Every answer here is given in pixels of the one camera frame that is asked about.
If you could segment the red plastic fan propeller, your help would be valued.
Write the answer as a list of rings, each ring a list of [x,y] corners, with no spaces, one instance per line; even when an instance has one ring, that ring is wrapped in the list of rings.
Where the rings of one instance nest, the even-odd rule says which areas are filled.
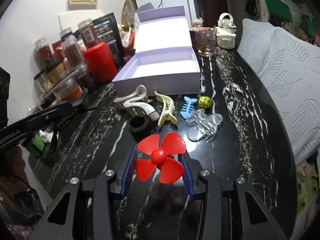
[[[148,180],[155,169],[160,170],[159,181],[162,184],[172,184],[183,176],[183,165],[173,157],[186,153],[185,142],[179,134],[169,132],[161,143],[159,135],[153,134],[139,142],[137,148],[150,157],[136,161],[136,174],[141,181]]]

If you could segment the clear plastic hair claw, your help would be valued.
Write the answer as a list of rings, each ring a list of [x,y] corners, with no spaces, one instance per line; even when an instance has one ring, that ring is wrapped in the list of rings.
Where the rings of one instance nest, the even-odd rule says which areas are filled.
[[[194,110],[186,118],[187,125],[191,127],[187,133],[187,138],[193,142],[204,138],[206,142],[209,142],[213,140],[222,121],[223,117],[218,113],[207,115],[204,109]]]

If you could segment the beige marbled hair claw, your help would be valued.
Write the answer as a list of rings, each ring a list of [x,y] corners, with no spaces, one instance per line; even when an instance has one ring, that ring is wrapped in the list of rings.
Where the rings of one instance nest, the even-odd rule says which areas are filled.
[[[152,101],[149,100],[144,85],[139,85],[133,93],[127,96],[115,98],[113,102],[116,107],[126,110],[131,116],[146,115],[152,121],[159,120],[159,114],[150,104]]]

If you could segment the blue fishbone cable winder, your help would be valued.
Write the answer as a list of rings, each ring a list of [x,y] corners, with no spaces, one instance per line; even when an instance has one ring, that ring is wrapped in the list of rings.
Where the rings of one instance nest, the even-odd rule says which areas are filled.
[[[194,110],[198,110],[198,98],[184,96],[184,104],[180,110],[180,116],[186,120]]]

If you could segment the yellow green lollipop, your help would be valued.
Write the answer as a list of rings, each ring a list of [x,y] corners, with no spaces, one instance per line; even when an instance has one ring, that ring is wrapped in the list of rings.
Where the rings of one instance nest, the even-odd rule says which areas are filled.
[[[198,98],[198,106],[202,109],[208,109],[212,105],[212,100],[208,96],[201,96]]]

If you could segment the lavender gift box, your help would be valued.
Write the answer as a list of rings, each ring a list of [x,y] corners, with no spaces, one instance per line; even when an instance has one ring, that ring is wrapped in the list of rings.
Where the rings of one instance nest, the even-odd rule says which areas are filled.
[[[131,94],[139,85],[149,96],[199,94],[200,67],[192,48],[182,5],[138,12],[135,54],[112,83],[118,96]]]

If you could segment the orange lidded food container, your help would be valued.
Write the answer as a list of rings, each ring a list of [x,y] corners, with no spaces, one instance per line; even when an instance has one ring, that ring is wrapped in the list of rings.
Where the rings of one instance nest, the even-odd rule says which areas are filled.
[[[67,101],[73,103],[81,98],[82,88],[76,78],[71,77],[59,86],[54,94],[61,100],[61,102]]]

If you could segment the yellow grain jar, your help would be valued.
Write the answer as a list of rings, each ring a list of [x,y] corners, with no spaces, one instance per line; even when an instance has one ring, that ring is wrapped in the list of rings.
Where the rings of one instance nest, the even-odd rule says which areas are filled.
[[[46,68],[46,73],[54,85],[58,85],[66,75],[66,70],[62,62],[56,62]]]

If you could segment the red chili spice jar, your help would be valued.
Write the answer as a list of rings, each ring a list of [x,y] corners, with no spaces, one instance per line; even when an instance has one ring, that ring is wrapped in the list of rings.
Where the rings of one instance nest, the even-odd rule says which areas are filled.
[[[54,57],[51,48],[45,37],[40,38],[34,43],[37,56],[46,68],[54,64]]]

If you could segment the brown granule spice jar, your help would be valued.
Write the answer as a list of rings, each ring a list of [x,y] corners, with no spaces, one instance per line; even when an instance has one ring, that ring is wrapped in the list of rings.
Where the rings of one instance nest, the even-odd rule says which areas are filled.
[[[85,63],[80,46],[74,36],[68,36],[61,44],[71,68]]]

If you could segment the black printed snack bag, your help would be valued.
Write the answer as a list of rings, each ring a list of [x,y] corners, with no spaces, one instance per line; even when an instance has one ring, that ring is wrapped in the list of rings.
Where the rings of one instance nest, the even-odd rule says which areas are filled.
[[[93,24],[99,41],[108,45],[116,67],[121,69],[125,64],[125,52],[114,13],[93,20]]]

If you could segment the white cartoon dog kettle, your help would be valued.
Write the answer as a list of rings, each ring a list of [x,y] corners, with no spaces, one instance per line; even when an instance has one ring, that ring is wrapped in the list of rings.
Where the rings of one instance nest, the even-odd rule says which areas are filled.
[[[220,15],[217,23],[217,45],[223,49],[234,49],[236,38],[236,25],[233,22],[233,16],[229,13],[223,13]]]

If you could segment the grey leaf quilted cushion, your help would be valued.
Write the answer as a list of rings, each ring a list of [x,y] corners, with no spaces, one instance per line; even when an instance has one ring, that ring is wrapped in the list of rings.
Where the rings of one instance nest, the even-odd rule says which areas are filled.
[[[269,92],[302,163],[319,149],[319,47],[245,18],[238,53]]]

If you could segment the white mini fridge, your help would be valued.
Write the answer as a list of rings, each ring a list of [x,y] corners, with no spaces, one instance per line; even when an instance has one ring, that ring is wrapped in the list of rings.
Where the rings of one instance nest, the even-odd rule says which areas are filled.
[[[151,3],[154,8],[172,7],[178,5],[184,6],[185,16],[189,21],[190,27],[192,21],[197,19],[194,0],[136,0],[138,8],[148,3]]]

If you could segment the green tote bag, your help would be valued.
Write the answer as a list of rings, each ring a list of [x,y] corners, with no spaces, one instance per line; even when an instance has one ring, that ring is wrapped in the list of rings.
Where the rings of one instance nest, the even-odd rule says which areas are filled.
[[[265,0],[270,15],[280,20],[290,23],[292,22],[292,14],[289,7],[281,0]]]

